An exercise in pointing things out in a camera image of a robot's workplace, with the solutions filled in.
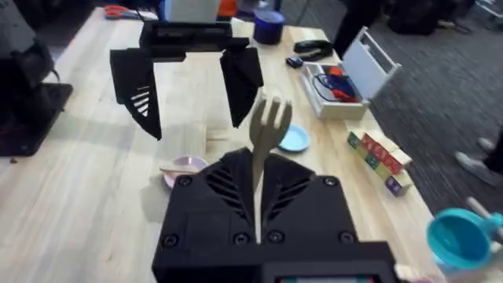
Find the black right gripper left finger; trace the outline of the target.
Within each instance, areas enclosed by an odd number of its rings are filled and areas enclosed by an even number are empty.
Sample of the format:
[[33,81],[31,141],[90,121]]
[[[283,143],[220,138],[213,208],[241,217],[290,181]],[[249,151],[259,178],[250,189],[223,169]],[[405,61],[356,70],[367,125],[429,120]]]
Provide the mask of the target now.
[[252,153],[224,154],[194,175],[177,177],[154,255],[180,259],[256,245]]

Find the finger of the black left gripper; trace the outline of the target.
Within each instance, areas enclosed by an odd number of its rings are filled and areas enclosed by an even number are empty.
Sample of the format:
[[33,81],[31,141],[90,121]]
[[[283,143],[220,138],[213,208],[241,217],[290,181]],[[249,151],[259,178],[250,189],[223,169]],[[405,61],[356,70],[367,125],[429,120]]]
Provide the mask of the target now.
[[227,49],[220,57],[232,125],[238,128],[251,111],[263,74],[255,47]]
[[110,66],[117,102],[159,141],[162,130],[151,53],[139,48],[111,50]]

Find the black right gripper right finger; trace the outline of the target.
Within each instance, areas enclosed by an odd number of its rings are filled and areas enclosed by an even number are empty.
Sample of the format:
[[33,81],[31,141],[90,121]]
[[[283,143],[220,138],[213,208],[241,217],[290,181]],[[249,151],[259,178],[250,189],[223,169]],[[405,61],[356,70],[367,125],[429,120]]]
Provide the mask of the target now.
[[340,180],[283,156],[266,158],[261,205],[265,244],[358,242]]

